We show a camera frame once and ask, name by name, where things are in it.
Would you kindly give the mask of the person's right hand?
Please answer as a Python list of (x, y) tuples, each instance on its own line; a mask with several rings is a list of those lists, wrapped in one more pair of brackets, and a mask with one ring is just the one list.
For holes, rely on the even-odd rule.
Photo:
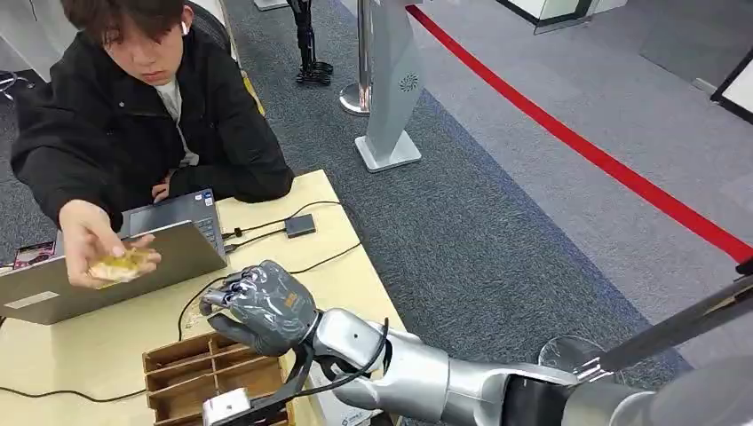
[(162, 256), (150, 244), (155, 237), (122, 241), (105, 210), (82, 200), (67, 202), (59, 211), (69, 282), (82, 288), (104, 288), (132, 280), (157, 268)]

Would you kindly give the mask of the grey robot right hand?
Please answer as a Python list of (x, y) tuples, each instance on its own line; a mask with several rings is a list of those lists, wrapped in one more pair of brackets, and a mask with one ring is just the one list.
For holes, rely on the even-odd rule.
[(271, 260), (208, 290), (199, 311), (217, 333), (267, 357), (305, 345), (319, 318), (311, 292)]

